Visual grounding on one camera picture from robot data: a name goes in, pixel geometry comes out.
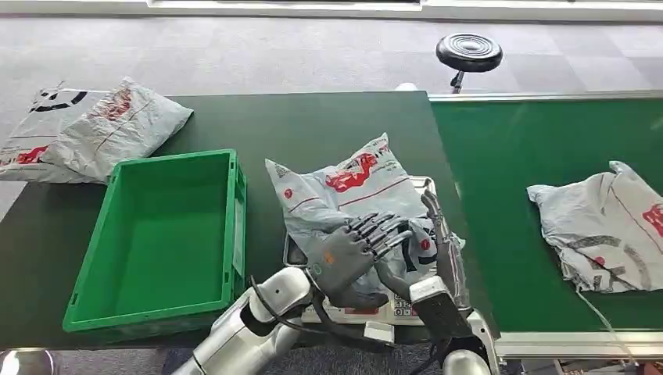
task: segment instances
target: red logo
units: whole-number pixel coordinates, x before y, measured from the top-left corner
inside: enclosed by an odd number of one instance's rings
[[[643,219],[663,237],[663,204],[652,205],[649,211],[643,212]]]
[[[339,193],[364,184],[371,175],[371,167],[378,163],[373,154],[365,152],[357,156],[345,169],[339,170],[335,176],[327,176],[325,183]]]
[[[30,164],[30,163],[37,163],[39,156],[43,154],[46,151],[46,148],[48,146],[41,146],[41,147],[35,147],[30,152],[26,153],[20,153],[16,157],[16,162],[19,164]]]
[[[105,101],[105,105],[98,112],[91,112],[90,116],[100,116],[109,121],[115,121],[125,114],[131,107],[131,91],[129,87],[119,90],[113,95],[111,101]]]

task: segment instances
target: crumpled plastic bag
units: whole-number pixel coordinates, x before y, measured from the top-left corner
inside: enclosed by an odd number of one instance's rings
[[[265,159],[285,227],[305,254],[349,220],[367,213],[395,213],[408,218],[413,236],[384,260],[395,275],[408,282],[423,277],[435,265],[433,224],[409,175],[389,148],[387,134],[368,142],[347,160],[312,173],[298,174]],[[385,291],[371,269],[354,285],[355,291]]]
[[[192,112],[126,77],[63,130],[41,160],[105,183],[117,163],[151,155]]]
[[[73,121],[106,95],[106,91],[69,88],[40,90],[26,117],[0,148],[0,180],[78,184],[96,182],[65,166],[41,160],[41,156]]]
[[[581,291],[663,288],[663,198],[623,162],[561,187],[534,185],[541,233]]]

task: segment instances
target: black cable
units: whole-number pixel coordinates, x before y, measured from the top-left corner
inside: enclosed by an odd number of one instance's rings
[[[440,353],[444,353],[447,348],[449,348],[449,343],[451,340],[445,340],[443,341],[443,345],[440,346],[440,348],[437,348],[437,344],[433,343],[431,344],[431,348],[428,350],[428,359],[426,359],[425,362],[423,362],[421,365],[417,366],[416,369],[412,370],[410,372],[410,375],[417,375],[418,373],[421,373],[422,371],[426,370],[429,368],[436,360],[438,360],[438,356]]]
[[[329,317],[327,312],[324,311],[324,307],[322,306],[323,301],[324,301],[324,295],[322,293],[316,293],[313,300],[313,308],[315,309],[315,313],[317,314],[317,316],[320,318],[320,321],[329,329],[329,333],[334,334],[336,336],[352,338],[358,341],[370,342],[371,344],[378,344],[380,346],[391,346],[387,342],[378,341],[369,337],[365,337],[356,330],[352,330],[350,328],[344,327],[341,324],[336,323],[335,321],[332,320],[332,318]]]
[[[305,326],[301,326],[299,324],[294,324],[292,322],[287,321],[286,319],[283,319],[282,316],[278,315],[274,309],[271,308],[269,303],[267,303],[267,300],[263,296],[263,293],[260,291],[260,288],[258,288],[258,284],[256,284],[256,280],[253,278],[253,275],[249,276],[249,281],[251,283],[251,287],[253,290],[256,292],[256,297],[260,300],[260,303],[265,306],[265,309],[278,321],[279,323],[283,324],[286,327],[290,327],[293,330],[299,330],[302,332],[307,332],[309,334],[329,334],[326,330],[315,330],[313,328],[308,328]]]

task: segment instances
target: white wire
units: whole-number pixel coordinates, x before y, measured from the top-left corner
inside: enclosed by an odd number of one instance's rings
[[[629,349],[629,347],[624,343],[624,341],[619,339],[619,336],[617,335],[617,332],[615,332],[615,329],[612,328],[612,324],[610,324],[610,322],[599,311],[599,309],[597,309],[594,305],[592,305],[592,302],[587,300],[587,298],[585,298],[585,296],[583,296],[580,293],[580,285],[577,285],[575,287],[575,293],[578,295],[578,297],[580,297],[580,299],[582,299],[590,307],[590,309],[592,309],[592,311],[594,311],[595,314],[597,314],[597,316],[599,317],[601,323],[603,323],[603,325],[607,328],[607,330],[609,330],[610,333],[612,333],[612,335],[615,337],[615,342],[617,342],[617,345],[619,345],[622,348],[622,350],[624,351],[624,353],[629,357],[629,362],[630,363],[636,363],[636,359],[635,359],[635,357],[633,357],[633,353],[631,352],[631,349]]]

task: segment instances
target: green table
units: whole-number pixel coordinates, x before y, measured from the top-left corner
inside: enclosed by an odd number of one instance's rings
[[[525,189],[563,185],[629,164],[663,192],[662,93],[431,98],[493,316],[498,353],[623,356],[563,281]],[[663,291],[585,293],[634,354],[663,353]]]
[[[194,109],[157,155],[234,148],[248,181],[246,270],[258,281],[282,267],[285,227],[264,159],[312,171],[351,155],[383,132],[404,168],[431,177],[451,227],[468,238],[435,118],[424,92],[178,97]],[[103,186],[28,184],[0,223],[0,348],[100,348],[61,323],[105,192]],[[473,248],[465,249],[472,301],[490,318]],[[208,330],[114,346],[194,346]],[[399,327],[397,341],[426,339]]]
[[[663,190],[663,175],[655,173],[663,141],[661,98],[454,95],[431,97],[429,105],[425,94],[403,92],[181,97],[176,100],[195,115],[158,153],[238,150],[249,179],[248,228],[259,233],[248,236],[247,267],[262,280],[281,266],[285,234],[263,159],[315,170],[386,131],[409,173],[435,179],[450,226],[468,239],[472,302],[488,316],[492,311],[502,336],[499,355],[617,357],[623,353],[613,337],[561,280],[525,188],[581,180],[620,159]],[[104,346],[60,329],[104,190],[28,184],[0,223],[0,284],[11,301],[0,309],[0,348]],[[655,292],[590,299],[635,355],[655,358],[663,355],[663,320],[656,319],[661,298]],[[396,334],[425,337],[416,328]],[[117,346],[195,345],[205,335],[201,330]]]

